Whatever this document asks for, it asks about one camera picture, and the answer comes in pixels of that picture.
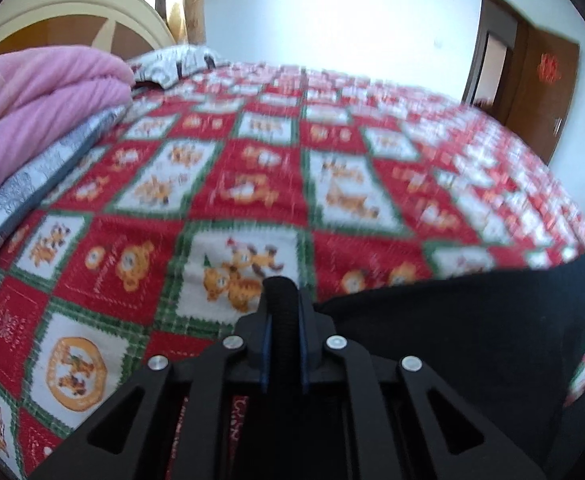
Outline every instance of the red decoration on door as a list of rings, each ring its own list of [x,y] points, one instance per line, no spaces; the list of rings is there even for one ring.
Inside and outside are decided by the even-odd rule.
[[[537,73],[539,74],[539,81],[552,85],[561,79],[561,73],[559,72],[559,61],[557,56],[553,54],[541,54],[541,63],[537,67]]]

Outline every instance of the black cloth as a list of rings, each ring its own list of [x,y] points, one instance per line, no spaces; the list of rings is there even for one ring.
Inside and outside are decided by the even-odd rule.
[[[585,254],[367,290],[316,306],[371,353],[416,355],[543,465],[585,352]]]

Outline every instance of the wooden headboard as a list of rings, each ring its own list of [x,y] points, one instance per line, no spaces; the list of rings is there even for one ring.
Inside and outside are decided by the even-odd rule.
[[[34,46],[86,44],[123,59],[175,44],[144,0],[3,0],[0,54]]]

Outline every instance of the bedspread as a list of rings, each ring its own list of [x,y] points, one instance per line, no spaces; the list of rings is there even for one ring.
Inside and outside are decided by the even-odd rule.
[[[584,250],[559,182],[475,108],[293,66],[146,91],[0,252],[0,460],[31,472],[148,357],[230,333],[265,277],[321,301]]]

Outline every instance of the pink blanket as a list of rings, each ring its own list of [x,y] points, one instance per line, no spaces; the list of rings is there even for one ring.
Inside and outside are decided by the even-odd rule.
[[[0,184],[86,118],[129,102],[133,84],[123,60],[89,47],[0,56]]]

